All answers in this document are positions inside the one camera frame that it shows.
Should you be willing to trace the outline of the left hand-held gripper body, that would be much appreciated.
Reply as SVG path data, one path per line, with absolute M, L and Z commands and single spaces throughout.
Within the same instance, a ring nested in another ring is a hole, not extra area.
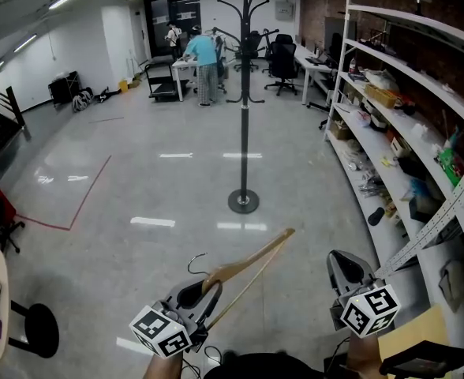
M 197 352 L 208 338 L 206 321 L 200 323 L 201 302 L 207 292 L 202 291 L 201 295 L 169 292 L 152 306 L 145 306 L 129 328 L 142 345 L 160 358 L 183 351 Z

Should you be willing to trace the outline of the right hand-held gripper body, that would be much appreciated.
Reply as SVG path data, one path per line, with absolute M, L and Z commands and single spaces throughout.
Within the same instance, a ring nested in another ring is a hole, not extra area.
M 357 283 L 334 284 L 337 299 L 330 308 L 335 330 L 371 336 L 388 328 L 401 309 L 394 288 L 371 274 Z

